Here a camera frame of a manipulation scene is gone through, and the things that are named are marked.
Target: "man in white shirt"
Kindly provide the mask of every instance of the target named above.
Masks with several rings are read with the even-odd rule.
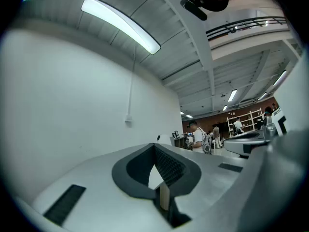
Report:
[[[243,133],[243,129],[245,128],[245,126],[241,124],[240,117],[237,117],[237,120],[234,123],[234,126],[236,128],[237,134]]]
[[[191,145],[192,150],[195,152],[204,153],[202,146],[203,146],[203,141],[206,140],[205,131],[201,127],[197,126],[197,123],[194,120],[191,120],[189,122],[189,125],[187,126],[187,128],[191,128],[195,131],[194,133],[195,144]]]

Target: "brown wall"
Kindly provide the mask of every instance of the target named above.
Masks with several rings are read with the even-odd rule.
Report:
[[[215,124],[219,124],[219,123],[224,123],[226,122],[226,118],[233,118],[233,117],[237,117],[239,115],[243,115],[243,114],[247,114],[249,113],[250,111],[253,112],[253,111],[256,111],[258,109],[262,109],[262,113],[264,112],[265,108],[270,106],[272,107],[272,104],[275,103],[276,106],[278,106],[278,103],[276,102],[275,98],[270,98],[266,101],[263,101],[263,102],[260,102],[260,103],[256,103],[256,104],[253,104],[251,106],[248,106],[248,107],[244,107],[244,108],[240,108],[240,109],[237,109],[237,110],[233,110],[232,113],[235,113],[235,115],[230,115],[228,114],[229,112],[226,112],[226,113],[220,113],[218,115],[214,115],[214,116],[210,116],[210,117],[205,117],[205,118],[198,118],[198,119],[194,119],[197,124],[205,131],[205,132],[208,132],[208,131],[212,131],[212,125],[215,125]],[[183,122],[183,132],[184,133],[187,133],[187,132],[192,132],[192,130],[190,128],[187,128],[187,125],[189,124],[189,121],[184,121]],[[252,127],[246,127],[244,129],[244,131],[250,131],[252,130]],[[222,136],[224,138],[228,138],[229,137],[229,133],[228,131],[223,131],[221,132],[220,134],[222,134]]]

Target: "hair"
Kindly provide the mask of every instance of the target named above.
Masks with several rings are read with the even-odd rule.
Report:
[[[270,106],[266,107],[265,112],[268,112],[269,114],[271,114],[272,113],[271,107]]]

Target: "balcony railing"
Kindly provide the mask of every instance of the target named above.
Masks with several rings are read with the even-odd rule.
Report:
[[[208,30],[206,32],[208,40],[214,40],[230,33],[236,33],[237,31],[243,31],[252,29],[255,27],[267,27],[273,24],[286,24],[285,17],[282,16],[264,16],[254,17],[245,20],[235,21],[219,26],[217,28]]]

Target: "shelving unit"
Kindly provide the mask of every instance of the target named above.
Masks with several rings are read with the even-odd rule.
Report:
[[[241,119],[241,118],[244,117],[244,116],[247,116],[247,118],[246,118],[245,120],[241,120],[241,123],[251,121],[251,124],[245,126],[245,128],[246,128],[246,127],[251,127],[252,130],[250,130],[250,131],[254,131],[254,130],[255,130],[255,127],[254,127],[254,126],[257,124],[257,119],[258,119],[258,118],[262,118],[262,120],[264,120],[264,115],[263,115],[263,113],[262,113],[262,109],[261,109],[261,108],[260,108],[259,110],[254,111],[254,112],[251,112],[251,111],[250,111],[250,112],[247,113],[247,114],[239,115],[239,116],[237,116],[237,117],[240,117],[240,119]],[[230,137],[233,136],[233,134],[231,134],[231,131],[233,131],[233,125],[234,125],[235,119],[236,119],[237,117],[226,118],[226,119],[227,119],[227,123],[228,123],[229,128],[230,128],[230,130],[229,130]]]

